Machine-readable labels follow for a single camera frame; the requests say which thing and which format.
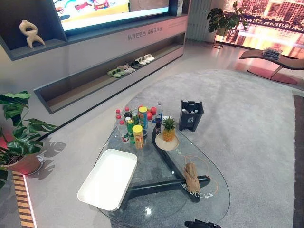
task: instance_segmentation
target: white sculpture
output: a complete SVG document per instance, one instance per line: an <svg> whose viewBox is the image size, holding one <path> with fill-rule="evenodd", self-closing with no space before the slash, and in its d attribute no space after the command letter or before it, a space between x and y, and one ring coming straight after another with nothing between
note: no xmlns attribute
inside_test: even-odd
<svg viewBox="0 0 304 228"><path fill-rule="evenodd" d="M43 39L37 35L38 28L33 23L28 22L27 20L23 20L19 25L19 29L23 35L27 36L27 43L29 48L33 48L33 42L38 41L41 44L45 45Z"/></svg>

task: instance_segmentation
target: pringles can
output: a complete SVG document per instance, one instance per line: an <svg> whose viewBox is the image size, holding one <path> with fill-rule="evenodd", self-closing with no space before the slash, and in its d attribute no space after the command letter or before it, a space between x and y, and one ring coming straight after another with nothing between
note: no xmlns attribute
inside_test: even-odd
<svg viewBox="0 0 304 228"><path fill-rule="evenodd" d="M135 141L135 148L136 149L142 149L143 144L143 127L140 125L135 125L132 128L133 135L134 135L134 141Z"/></svg>
<svg viewBox="0 0 304 228"><path fill-rule="evenodd" d="M140 107L138 109L140 124L143 129L148 129L148 108Z"/></svg>

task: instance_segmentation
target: black trash bin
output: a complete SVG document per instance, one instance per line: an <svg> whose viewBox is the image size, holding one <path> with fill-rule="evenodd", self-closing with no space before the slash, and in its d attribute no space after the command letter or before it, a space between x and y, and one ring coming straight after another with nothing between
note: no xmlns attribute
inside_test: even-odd
<svg viewBox="0 0 304 228"><path fill-rule="evenodd" d="M182 110L186 109L189 113L184 113ZM180 109L180 131L188 128L192 132L196 130L199 125L200 118L204 113L202 102L195 103L194 101L183 102L181 101Z"/></svg>

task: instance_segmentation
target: slipper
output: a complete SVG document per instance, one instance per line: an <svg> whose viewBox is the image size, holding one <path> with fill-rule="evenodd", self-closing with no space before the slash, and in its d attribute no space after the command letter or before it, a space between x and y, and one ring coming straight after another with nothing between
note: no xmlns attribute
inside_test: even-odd
<svg viewBox="0 0 304 228"><path fill-rule="evenodd" d="M134 69L139 69L140 66L136 65L135 62L131 62L130 63L131 67L133 67Z"/></svg>
<svg viewBox="0 0 304 228"><path fill-rule="evenodd" d="M128 70L128 69L125 68L124 66L118 66L117 69L120 69L121 71L125 72L126 74L132 73L131 70Z"/></svg>
<svg viewBox="0 0 304 228"><path fill-rule="evenodd" d="M145 63L150 63L149 60L147 60L145 57L142 57L142 62L145 62Z"/></svg>
<svg viewBox="0 0 304 228"><path fill-rule="evenodd" d="M146 59L146 60L149 60L149 61L153 61L155 58L154 57L149 57L149 55L145 55L144 56L144 58Z"/></svg>
<svg viewBox="0 0 304 228"><path fill-rule="evenodd" d="M132 67L130 67L130 65L128 65L128 64L124 65L124 67L126 67L125 69L131 70L132 72L135 71L135 69L133 69Z"/></svg>
<svg viewBox="0 0 304 228"><path fill-rule="evenodd" d="M142 61L142 58L138 58L138 59L136 59L135 61L138 61L140 64L142 64L142 65L146 65L147 63L146 62L143 62Z"/></svg>
<svg viewBox="0 0 304 228"><path fill-rule="evenodd" d="M139 66L139 67L143 67L145 64L141 64L141 63L139 63L138 61L134 61L134 63L137 65L137 66Z"/></svg>
<svg viewBox="0 0 304 228"><path fill-rule="evenodd" d="M122 71L121 69L115 69L115 70L116 70L116 72L117 72L118 74L120 74L121 76L125 75L125 72Z"/></svg>
<svg viewBox="0 0 304 228"><path fill-rule="evenodd" d="M108 72L108 75L111 76L111 77L121 77L121 75L117 73L116 69L110 70Z"/></svg>
<svg viewBox="0 0 304 228"><path fill-rule="evenodd" d="M147 54L148 58L155 60L155 58L151 54Z"/></svg>

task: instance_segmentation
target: glass tabletop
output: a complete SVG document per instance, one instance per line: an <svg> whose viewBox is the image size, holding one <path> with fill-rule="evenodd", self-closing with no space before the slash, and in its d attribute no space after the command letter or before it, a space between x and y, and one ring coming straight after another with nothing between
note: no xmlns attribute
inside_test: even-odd
<svg viewBox="0 0 304 228"><path fill-rule="evenodd" d="M176 181L179 175L184 179L183 169L186 163L191 162L195 164L198 176L206 175L210 178L210 183L202 187L199 194L189 193L185 181L173 190L145 194L132 199L126 198L126 194L123 206L117 211L99 210L112 220L139 228L185 227L185 221L194 219L218 223L230 205L229 190L222 174L215 164L177 129L175 135L179 139L179 146L173 151L163 151L175 166L175 169L169 168L161 150L152 142L154 127L155 124L150 122L145 147L141 150L137 150L134 144L123 144L118 129L115 128L97 160L110 148L135 154L138 159L137 167L129 189L160 182L171 183ZM199 198L199 201L193 202L193 197Z"/></svg>

